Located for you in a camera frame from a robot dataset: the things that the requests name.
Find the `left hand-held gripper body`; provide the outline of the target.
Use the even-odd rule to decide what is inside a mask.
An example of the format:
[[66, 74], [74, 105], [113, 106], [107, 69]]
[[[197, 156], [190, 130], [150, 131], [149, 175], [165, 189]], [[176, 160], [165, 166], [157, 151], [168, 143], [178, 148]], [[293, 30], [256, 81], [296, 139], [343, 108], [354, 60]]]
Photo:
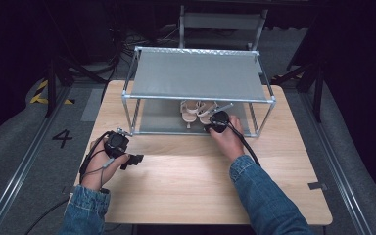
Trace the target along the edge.
[[[104, 143], [105, 152], [111, 159], [116, 159], [125, 154], [128, 143], [128, 136], [120, 135], [115, 131], [108, 131], [107, 140]], [[143, 161], [143, 158], [143, 155], [129, 155], [129, 160], [122, 164], [120, 169], [126, 170], [129, 165], [138, 165]]]

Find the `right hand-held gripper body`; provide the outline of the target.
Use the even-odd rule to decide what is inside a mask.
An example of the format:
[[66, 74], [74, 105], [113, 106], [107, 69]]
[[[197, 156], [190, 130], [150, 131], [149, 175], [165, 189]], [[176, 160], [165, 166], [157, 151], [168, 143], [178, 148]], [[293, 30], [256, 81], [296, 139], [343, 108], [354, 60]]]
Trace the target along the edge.
[[213, 129], [217, 133], [222, 133], [228, 125], [229, 115], [225, 111], [217, 112], [210, 116], [210, 123], [204, 125], [204, 131], [209, 133]]

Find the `pale pink slingback heeled shoe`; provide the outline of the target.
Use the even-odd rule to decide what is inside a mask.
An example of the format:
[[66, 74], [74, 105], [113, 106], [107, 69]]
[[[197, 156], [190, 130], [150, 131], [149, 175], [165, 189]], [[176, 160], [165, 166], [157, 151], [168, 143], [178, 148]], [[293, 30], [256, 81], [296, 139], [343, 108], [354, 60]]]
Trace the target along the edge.
[[191, 124], [197, 119], [199, 103], [197, 101], [185, 100], [180, 103], [180, 113], [182, 119], [186, 122], [186, 128], [190, 129]]
[[197, 117], [202, 124], [210, 124], [210, 117], [213, 111], [218, 107], [215, 101], [200, 101], [197, 111]]

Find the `grey metal shoe rack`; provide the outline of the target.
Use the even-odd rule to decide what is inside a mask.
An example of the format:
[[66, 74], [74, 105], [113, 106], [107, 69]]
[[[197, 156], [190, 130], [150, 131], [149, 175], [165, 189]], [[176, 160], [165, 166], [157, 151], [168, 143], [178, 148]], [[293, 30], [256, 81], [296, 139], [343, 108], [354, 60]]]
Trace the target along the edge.
[[258, 51], [141, 47], [134, 49], [121, 99], [129, 132], [203, 135], [199, 121], [186, 128], [180, 103], [215, 101], [258, 137], [276, 98]]

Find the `person's right hand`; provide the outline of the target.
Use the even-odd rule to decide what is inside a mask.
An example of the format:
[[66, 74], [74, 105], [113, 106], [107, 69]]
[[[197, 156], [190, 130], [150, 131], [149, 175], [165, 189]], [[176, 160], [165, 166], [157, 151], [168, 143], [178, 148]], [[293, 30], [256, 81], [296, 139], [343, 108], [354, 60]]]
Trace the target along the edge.
[[220, 152], [227, 157], [230, 162], [234, 162], [237, 158], [244, 155], [243, 143], [229, 127], [222, 133], [211, 129], [210, 135], [219, 147]]

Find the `person's left hand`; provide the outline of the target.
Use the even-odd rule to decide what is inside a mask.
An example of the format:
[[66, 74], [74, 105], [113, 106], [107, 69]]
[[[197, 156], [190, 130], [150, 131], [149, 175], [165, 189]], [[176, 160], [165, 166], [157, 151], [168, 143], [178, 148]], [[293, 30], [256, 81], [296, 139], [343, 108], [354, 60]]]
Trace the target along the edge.
[[116, 171], [129, 160], [129, 156], [124, 154], [116, 159], [111, 159], [105, 151], [104, 143], [106, 139], [98, 144], [92, 142], [94, 152], [90, 157], [89, 165], [80, 182], [82, 187], [93, 191], [99, 191], [107, 183]]

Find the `black tripod stand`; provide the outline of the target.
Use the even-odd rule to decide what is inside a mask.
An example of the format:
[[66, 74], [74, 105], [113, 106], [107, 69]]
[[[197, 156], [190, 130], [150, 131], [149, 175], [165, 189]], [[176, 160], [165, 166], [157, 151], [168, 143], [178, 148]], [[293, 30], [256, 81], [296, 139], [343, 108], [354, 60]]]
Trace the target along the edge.
[[108, 81], [95, 72], [86, 69], [84, 66], [74, 62], [63, 56], [56, 56], [51, 59], [47, 73], [47, 87], [48, 87], [48, 104], [46, 117], [48, 118], [55, 112], [59, 102], [57, 101], [56, 80], [59, 80], [64, 87], [71, 87], [74, 84], [71, 69], [74, 69], [81, 75], [89, 77], [91, 80], [100, 84], [107, 84]]
[[323, 92], [324, 62], [316, 60], [309, 64], [300, 66], [291, 70], [283, 75], [275, 75], [270, 79], [272, 85], [280, 85], [283, 82], [291, 80], [298, 75], [301, 76], [296, 89], [300, 93], [307, 93], [311, 86], [314, 86], [314, 94], [312, 101], [312, 111], [317, 122], [321, 122], [321, 100]]

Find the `grey folding chair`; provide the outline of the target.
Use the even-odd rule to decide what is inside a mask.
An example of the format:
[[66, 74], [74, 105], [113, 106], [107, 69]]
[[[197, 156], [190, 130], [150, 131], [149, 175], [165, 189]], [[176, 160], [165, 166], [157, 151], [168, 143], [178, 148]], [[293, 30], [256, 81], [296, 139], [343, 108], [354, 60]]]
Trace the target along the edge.
[[259, 40], [267, 17], [267, 10], [259, 14], [225, 14], [225, 13], [193, 13], [187, 12], [185, 6], [180, 6], [179, 13], [179, 48], [185, 47], [185, 29], [230, 29], [252, 30], [254, 39], [247, 44], [249, 50], [258, 48]]

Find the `yellow black floor tape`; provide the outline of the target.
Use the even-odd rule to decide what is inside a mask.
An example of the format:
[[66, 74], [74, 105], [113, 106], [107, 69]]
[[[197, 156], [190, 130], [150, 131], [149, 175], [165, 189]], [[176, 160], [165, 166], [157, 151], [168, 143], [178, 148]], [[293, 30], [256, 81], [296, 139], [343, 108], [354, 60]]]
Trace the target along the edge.
[[[41, 95], [44, 91], [44, 89], [47, 87], [48, 85], [48, 80], [47, 79], [43, 79], [40, 84], [38, 85], [34, 95], [32, 96], [31, 100], [30, 100], [30, 104], [33, 104], [33, 103], [39, 103], [39, 104], [49, 104], [49, 100], [47, 98], [42, 98]], [[65, 100], [64, 104], [66, 105], [73, 105], [75, 104], [75, 100], [74, 99], [67, 99]]]

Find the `grey tape piece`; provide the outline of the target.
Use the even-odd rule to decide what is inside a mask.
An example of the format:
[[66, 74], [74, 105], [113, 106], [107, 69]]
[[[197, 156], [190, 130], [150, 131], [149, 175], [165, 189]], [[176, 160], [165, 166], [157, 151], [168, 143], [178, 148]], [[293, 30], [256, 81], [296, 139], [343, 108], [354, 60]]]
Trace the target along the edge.
[[307, 184], [310, 190], [320, 189], [322, 191], [328, 190], [328, 187], [325, 183], [321, 182], [310, 182]]

